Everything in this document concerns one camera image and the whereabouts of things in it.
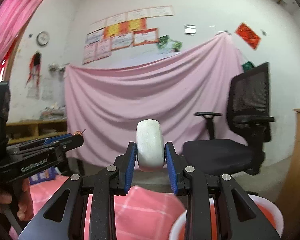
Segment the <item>left hand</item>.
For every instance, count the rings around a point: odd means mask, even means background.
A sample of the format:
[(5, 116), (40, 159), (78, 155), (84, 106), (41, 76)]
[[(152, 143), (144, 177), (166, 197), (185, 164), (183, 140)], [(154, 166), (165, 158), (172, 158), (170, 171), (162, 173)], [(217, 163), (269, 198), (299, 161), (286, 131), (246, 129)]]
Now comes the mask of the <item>left hand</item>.
[(13, 200), (18, 200), (17, 216), (21, 221), (30, 221), (33, 218), (33, 201), (31, 197), (30, 181), (24, 179), (21, 186), (21, 193), (19, 197), (12, 196), (4, 189), (0, 189), (0, 213), (4, 213), (3, 205), (11, 204)]

